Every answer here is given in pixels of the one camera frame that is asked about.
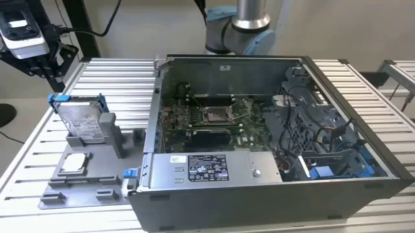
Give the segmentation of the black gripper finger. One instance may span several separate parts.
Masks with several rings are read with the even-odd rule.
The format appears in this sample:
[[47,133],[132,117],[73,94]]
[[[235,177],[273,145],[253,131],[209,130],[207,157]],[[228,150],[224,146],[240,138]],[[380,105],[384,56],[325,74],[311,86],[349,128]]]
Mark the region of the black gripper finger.
[[57,91],[56,56],[51,56],[49,54],[47,54],[24,59],[17,59],[8,48],[1,48],[0,60],[28,76],[37,75],[40,78],[45,79],[52,90]]
[[69,70],[72,62],[79,53],[79,48],[73,45],[60,44],[52,60],[51,88],[53,91],[64,91],[65,84],[63,78]]

